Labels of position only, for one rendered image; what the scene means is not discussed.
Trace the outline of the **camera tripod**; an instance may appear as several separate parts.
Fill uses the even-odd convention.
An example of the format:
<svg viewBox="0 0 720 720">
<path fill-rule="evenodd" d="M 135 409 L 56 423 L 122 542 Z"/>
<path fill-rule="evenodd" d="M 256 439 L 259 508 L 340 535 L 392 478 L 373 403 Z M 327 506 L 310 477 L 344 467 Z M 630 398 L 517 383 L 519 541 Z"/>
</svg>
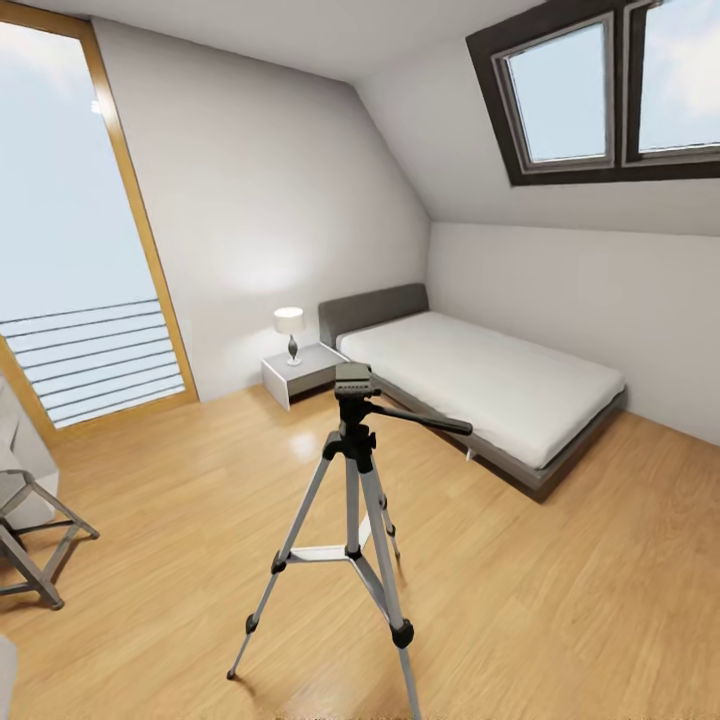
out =
<svg viewBox="0 0 720 720">
<path fill-rule="evenodd" d="M 370 413 L 418 422 L 423 426 L 471 436 L 473 424 L 459 420 L 418 413 L 410 413 L 383 406 L 373 405 L 364 400 L 381 395 L 381 386 L 370 384 L 371 364 L 349 361 L 336 364 L 336 387 L 334 396 L 339 400 L 340 424 L 338 430 L 329 433 L 322 456 L 305 492 L 298 512 L 293 520 L 284 544 L 272 563 L 271 578 L 264 591 L 255 614 L 246 620 L 246 638 L 241 646 L 227 679 L 232 680 L 252 633 L 258 626 L 259 618 L 276 583 L 287 564 L 349 561 L 365 584 L 372 598 L 384 615 L 392 631 L 392 641 L 399 650 L 403 675 L 413 720 L 422 720 L 408 645 L 413 641 L 414 628 L 409 619 L 402 617 L 394 573 L 392 569 L 382 515 L 387 534 L 390 536 L 395 555 L 400 558 L 395 540 L 395 525 L 391 524 L 387 509 L 387 497 L 383 492 L 372 449 L 376 449 L 376 432 L 369 434 L 369 426 L 362 420 Z M 343 453 L 346 459 L 346 505 L 347 545 L 292 549 L 295 539 L 306 518 L 318 488 L 330 462 L 336 453 Z M 367 515 L 359 526 L 359 476 L 363 488 Z M 372 536 L 380 568 L 382 583 L 362 553 Z"/>
</svg>

